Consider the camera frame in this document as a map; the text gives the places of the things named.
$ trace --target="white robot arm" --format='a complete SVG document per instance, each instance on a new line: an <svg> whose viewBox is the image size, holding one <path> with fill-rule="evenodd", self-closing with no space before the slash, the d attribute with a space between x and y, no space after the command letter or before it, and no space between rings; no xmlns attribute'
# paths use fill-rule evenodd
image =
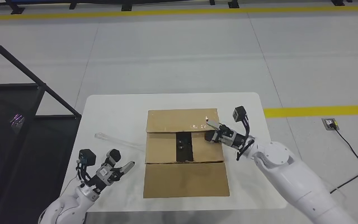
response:
<svg viewBox="0 0 358 224"><path fill-rule="evenodd" d="M332 199L319 176L287 147L279 142L258 144L249 136L248 119L242 106L235 109L234 119L243 123L245 136L208 120L208 125L215 130L207 132L205 139L237 149L237 160L241 156L252 158L282 197L314 224L357 224Z"/></svg>
<svg viewBox="0 0 358 224"><path fill-rule="evenodd" d="M39 224L82 224L86 212L100 197L102 190L119 181L135 164L131 161L123 167L114 168L121 156L118 150L111 150L95 176L90 178L86 168L95 164L96 155L88 149L80 150L78 158L76 170L81 185L75 188L73 195L61 195L52 202L41 214Z"/></svg>

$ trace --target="cardboard box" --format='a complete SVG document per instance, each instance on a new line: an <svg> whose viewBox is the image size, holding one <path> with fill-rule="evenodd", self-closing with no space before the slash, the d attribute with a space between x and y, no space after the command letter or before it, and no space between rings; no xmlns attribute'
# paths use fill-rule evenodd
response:
<svg viewBox="0 0 358 224"><path fill-rule="evenodd" d="M221 144L205 141L217 109L151 110L144 198L229 196Z"/></svg>

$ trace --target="wall outlet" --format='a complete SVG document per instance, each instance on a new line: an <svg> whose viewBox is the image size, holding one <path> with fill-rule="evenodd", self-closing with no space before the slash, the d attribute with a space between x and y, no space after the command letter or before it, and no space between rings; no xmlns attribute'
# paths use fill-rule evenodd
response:
<svg viewBox="0 0 358 224"><path fill-rule="evenodd" d="M324 127L326 128L326 130L335 130L334 128L331 128L329 125L332 123L336 124L337 130L339 130L340 128L338 127L338 123L336 122L336 120L334 118L322 118L322 122L324 124Z"/></svg>

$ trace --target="yellow tape stripe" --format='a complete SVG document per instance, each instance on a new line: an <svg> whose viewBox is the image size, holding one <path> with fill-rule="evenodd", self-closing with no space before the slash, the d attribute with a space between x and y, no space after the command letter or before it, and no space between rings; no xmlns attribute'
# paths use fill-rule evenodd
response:
<svg viewBox="0 0 358 224"><path fill-rule="evenodd" d="M358 11L358 6L323 6L323 7L283 7L283 8L217 8L192 10L152 10L132 12L85 12L85 13L54 13L0 15L0 20L51 19L51 18L94 18L120 16L159 16L189 14L230 14L230 13L272 13L272 12L320 12L320 11Z"/></svg>
<svg viewBox="0 0 358 224"><path fill-rule="evenodd" d="M313 106L309 108L266 108L266 118L286 118L293 116L337 116L358 115L358 106Z"/></svg>

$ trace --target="floor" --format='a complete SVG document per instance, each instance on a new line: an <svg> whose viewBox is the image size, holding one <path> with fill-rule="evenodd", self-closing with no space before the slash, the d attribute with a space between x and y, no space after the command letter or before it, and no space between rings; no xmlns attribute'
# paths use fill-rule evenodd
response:
<svg viewBox="0 0 358 224"><path fill-rule="evenodd" d="M83 112L93 94L256 92L264 108L358 104L358 13L170 15L2 21L0 44ZM0 83L28 82L0 59ZM38 114L66 113L51 97ZM335 117L358 150L358 116ZM321 117L267 119L329 189L358 161ZM333 197L358 221L358 180ZM280 210L122 213L124 223L310 223ZM111 218L88 216L88 223Z"/></svg>

